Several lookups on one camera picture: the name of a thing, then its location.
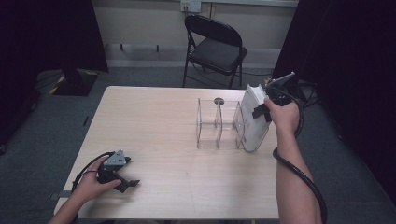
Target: black folding chair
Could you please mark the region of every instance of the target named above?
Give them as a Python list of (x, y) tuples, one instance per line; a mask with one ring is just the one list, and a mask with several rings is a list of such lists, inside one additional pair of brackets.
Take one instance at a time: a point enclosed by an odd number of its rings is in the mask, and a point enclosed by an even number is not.
[[(229, 89), (233, 86), (233, 79), (239, 67), (239, 86), (241, 86), (242, 61), (248, 51), (242, 46), (242, 38), (235, 29), (230, 25), (200, 15), (190, 15), (186, 17), (184, 23), (189, 45), (184, 67), (183, 87), (186, 85), (187, 77), (199, 81), (187, 75), (189, 62), (201, 65), (204, 70), (208, 68), (225, 76), (231, 76)], [(192, 33), (201, 35), (205, 39), (196, 45)]]

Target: chair seat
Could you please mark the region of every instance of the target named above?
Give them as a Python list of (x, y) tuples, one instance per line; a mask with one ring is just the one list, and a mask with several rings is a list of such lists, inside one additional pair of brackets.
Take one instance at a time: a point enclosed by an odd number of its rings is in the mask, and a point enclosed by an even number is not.
[[(247, 55), (246, 48), (242, 48), (243, 58)], [(213, 70), (221, 70), (230, 75), (238, 66), (239, 48), (206, 38), (189, 55), (193, 63), (207, 66)]]

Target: electrical outlet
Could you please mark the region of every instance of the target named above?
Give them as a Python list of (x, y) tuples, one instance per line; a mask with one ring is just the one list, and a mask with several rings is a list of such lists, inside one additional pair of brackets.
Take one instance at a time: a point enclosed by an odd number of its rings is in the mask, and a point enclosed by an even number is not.
[(191, 1), (191, 12), (201, 12), (201, 2)]
[(180, 1), (180, 11), (190, 11), (191, 1)]

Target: human hand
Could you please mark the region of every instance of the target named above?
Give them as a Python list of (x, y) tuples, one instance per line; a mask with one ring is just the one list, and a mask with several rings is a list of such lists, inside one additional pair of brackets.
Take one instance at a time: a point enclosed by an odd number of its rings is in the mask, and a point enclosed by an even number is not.
[(276, 105), (269, 97), (264, 98), (270, 109), (271, 118), (278, 131), (294, 133), (299, 124), (299, 108), (295, 102), (288, 105)]
[(108, 157), (100, 158), (87, 169), (85, 175), (81, 178), (78, 186), (73, 192), (72, 197), (74, 196), (77, 199), (81, 200), (82, 203), (85, 203), (93, 198), (96, 198), (98, 195), (102, 194), (108, 189), (114, 189), (121, 183), (119, 179), (116, 179), (108, 183), (101, 184), (96, 179), (99, 166), (107, 158)]

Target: forearm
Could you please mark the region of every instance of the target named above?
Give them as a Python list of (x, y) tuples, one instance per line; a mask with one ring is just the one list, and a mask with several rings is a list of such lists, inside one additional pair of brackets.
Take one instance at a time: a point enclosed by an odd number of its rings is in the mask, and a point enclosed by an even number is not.
[(72, 196), (61, 206), (55, 216), (49, 221), (49, 224), (70, 224), (83, 204), (84, 201), (72, 194)]
[[(293, 132), (276, 130), (276, 134), (279, 156), (298, 167), (312, 180)], [(320, 223), (320, 212), (314, 193), (299, 176), (280, 162), (276, 165), (276, 197), (282, 224)]]

